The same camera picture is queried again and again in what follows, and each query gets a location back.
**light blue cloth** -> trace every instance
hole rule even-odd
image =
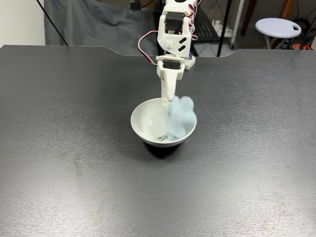
[[[181,99],[174,96],[168,102],[165,109],[168,118],[166,136],[169,140],[181,139],[192,130],[197,120],[193,108],[193,100],[188,96]]]

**ceramic bowl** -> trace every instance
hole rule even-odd
[[[133,111],[130,123],[135,133],[146,143],[155,147],[173,147],[184,142],[194,131],[197,122],[192,130],[183,138],[174,141],[159,141],[166,131],[165,119],[163,116],[163,105],[165,100],[161,98],[145,101]]]

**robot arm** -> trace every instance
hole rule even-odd
[[[159,20],[158,43],[165,51],[157,56],[157,74],[161,79],[161,97],[171,101],[176,81],[181,80],[184,70],[190,69],[195,57],[190,53],[195,30],[194,17],[201,0],[166,0]]]

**gray curtain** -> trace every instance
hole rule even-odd
[[[45,0],[45,10],[69,45],[105,46],[123,55],[140,55],[137,42],[154,30],[153,13],[128,9],[95,0]],[[63,45],[45,17],[46,45]],[[157,35],[141,42],[150,56],[157,55]]]

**stool seat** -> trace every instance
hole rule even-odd
[[[257,21],[256,29],[264,35],[289,39],[300,35],[301,27],[289,20],[281,18],[265,18]]]

